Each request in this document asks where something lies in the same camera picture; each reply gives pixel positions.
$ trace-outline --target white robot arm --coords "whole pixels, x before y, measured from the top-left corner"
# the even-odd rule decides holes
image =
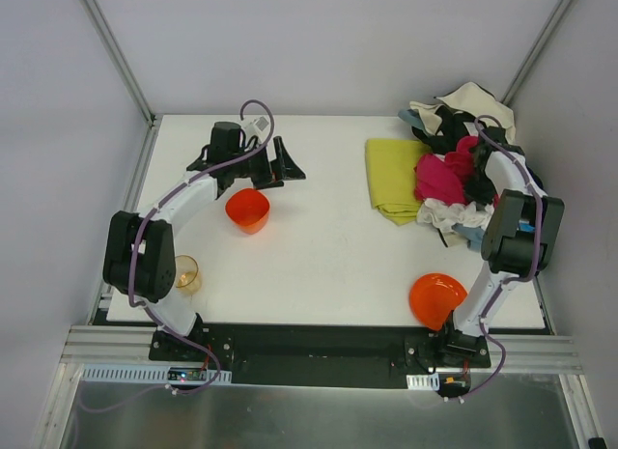
[[[281,137],[273,138],[276,158],[268,161],[263,142],[265,137],[269,139],[271,131],[266,117],[243,126],[216,123],[210,144],[187,166],[179,182],[140,212],[117,212],[109,228],[103,264],[105,282],[129,295],[132,306],[147,308],[158,323],[181,336],[189,336],[198,315],[191,308],[190,299],[174,286],[174,236],[237,178],[251,179],[258,189],[283,186],[286,180],[305,179]],[[131,267],[137,240],[140,241],[137,260]],[[134,295],[128,288],[130,274],[134,277]]]
[[[525,167],[525,157],[523,155],[517,153],[512,153],[512,155],[516,161],[519,161]],[[491,153],[485,167],[485,174],[492,180],[498,195],[502,195],[504,190],[512,190],[529,196],[526,183],[519,169],[505,154],[501,152]],[[530,184],[540,196],[547,196],[537,184],[534,182]],[[533,225],[534,219],[532,219],[532,222],[529,219],[520,221],[520,228],[526,231],[533,230]],[[480,325],[481,314],[497,287],[502,286],[502,291],[485,316],[485,324],[487,326],[491,324],[493,316],[500,309],[509,292],[521,285],[521,282],[518,281],[512,281],[503,285],[507,279],[513,277],[517,277],[513,272],[501,270],[493,273],[490,263],[485,261],[470,293],[454,312],[453,322],[455,328],[465,335],[481,336],[483,334]]]
[[[490,139],[482,148],[475,166],[492,180],[500,200],[483,237],[481,272],[437,335],[435,362],[444,365],[478,359],[487,350],[492,319],[509,292],[548,265],[564,212],[562,200],[548,197],[531,179],[519,147]]]

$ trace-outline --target metal floor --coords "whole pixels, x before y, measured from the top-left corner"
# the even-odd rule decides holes
[[[106,407],[144,386],[81,382],[78,392]],[[74,411],[63,448],[73,447]],[[559,378],[549,375],[499,376],[463,405],[424,391],[235,385],[192,397],[155,390],[77,418],[76,447],[89,449],[577,447]]]

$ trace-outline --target pink cloth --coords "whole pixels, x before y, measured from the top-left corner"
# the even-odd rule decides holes
[[[479,137],[467,136],[457,144],[454,152],[447,153],[444,164],[459,177],[460,182],[465,184],[474,175],[474,159],[470,148],[476,147]]]
[[[434,154],[423,155],[416,164],[415,171],[414,196],[417,200],[436,198],[448,206],[466,203],[462,181]]]

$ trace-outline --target white table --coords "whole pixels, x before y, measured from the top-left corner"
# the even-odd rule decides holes
[[[210,142],[216,121],[238,116],[165,116],[140,197],[140,209],[160,197]],[[270,218],[256,235],[242,234],[228,219],[226,201],[195,215],[175,241],[176,254],[194,257],[203,271],[192,304],[205,322],[409,325],[407,297],[414,281],[443,272],[472,286],[482,264],[465,245],[445,248],[436,231],[415,222],[397,227],[371,209],[365,141],[409,138],[391,117],[276,116],[307,180],[266,190]],[[109,321],[146,321],[115,292]],[[518,287],[492,326],[543,328],[532,284]]]

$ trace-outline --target orange bowl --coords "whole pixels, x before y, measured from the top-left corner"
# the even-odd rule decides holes
[[[243,232],[252,235],[267,225],[270,203],[258,190],[245,188],[232,195],[225,205],[225,211]]]
[[[467,296],[460,282],[443,273],[428,273],[416,280],[409,291],[409,307],[414,317],[434,331],[439,331],[449,314]]]

